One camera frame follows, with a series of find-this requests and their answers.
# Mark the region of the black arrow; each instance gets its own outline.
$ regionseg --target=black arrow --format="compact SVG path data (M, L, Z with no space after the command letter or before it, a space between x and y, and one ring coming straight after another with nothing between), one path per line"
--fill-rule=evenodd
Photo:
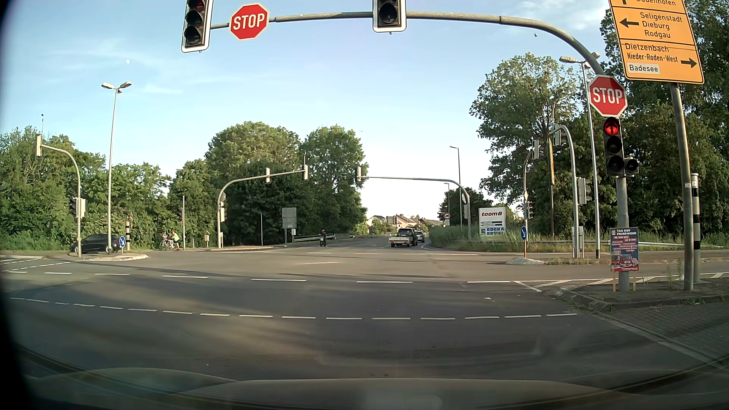
M623 21L620 22L620 24L624 25L625 27L640 26L640 23L638 23L637 21L628 21L628 18L624 18Z
M688 59L688 61L686 61L686 60L681 60L681 64L688 64L688 65L690 65L690 66L691 66L691 68L694 68L694 67L696 67L696 64L698 64L698 63L697 63L697 62L695 62L695 61L693 60L693 58L689 58L689 59Z

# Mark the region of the edeka sign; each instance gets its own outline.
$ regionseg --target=edeka sign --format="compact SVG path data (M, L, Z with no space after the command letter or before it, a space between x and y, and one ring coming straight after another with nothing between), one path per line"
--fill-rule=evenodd
M478 228L481 236L503 235L506 231L506 208L479 208Z
M638 228L610 229L610 270L638 270Z

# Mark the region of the pickup truck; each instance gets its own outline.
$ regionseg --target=pickup truck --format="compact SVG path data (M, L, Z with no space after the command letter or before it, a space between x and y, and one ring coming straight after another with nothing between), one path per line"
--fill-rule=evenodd
M390 236L390 247L395 245L405 245L407 247L418 246L418 235L412 228L400 228L395 236Z

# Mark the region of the street sign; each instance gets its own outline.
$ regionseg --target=street sign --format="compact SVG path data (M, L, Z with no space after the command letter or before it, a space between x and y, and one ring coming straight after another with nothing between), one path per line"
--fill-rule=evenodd
M230 17L230 32L239 40L258 37L268 26L268 10L261 3L246 4Z
M599 75L590 83L590 105L603 117L619 117L628 108L625 88L609 75Z
M638 270L638 228L610 230L610 271Z
M703 84L696 40L681 0L610 0L625 78Z

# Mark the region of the black car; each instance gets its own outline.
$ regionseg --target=black car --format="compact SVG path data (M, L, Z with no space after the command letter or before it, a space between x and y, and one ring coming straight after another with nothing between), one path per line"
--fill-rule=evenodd
M106 240L107 235L105 233L94 233L84 239L81 239L81 252L106 252ZM76 252L76 246L78 243L74 242L71 245L71 253ZM119 236L112 235L112 252L116 253L122 249L119 246Z

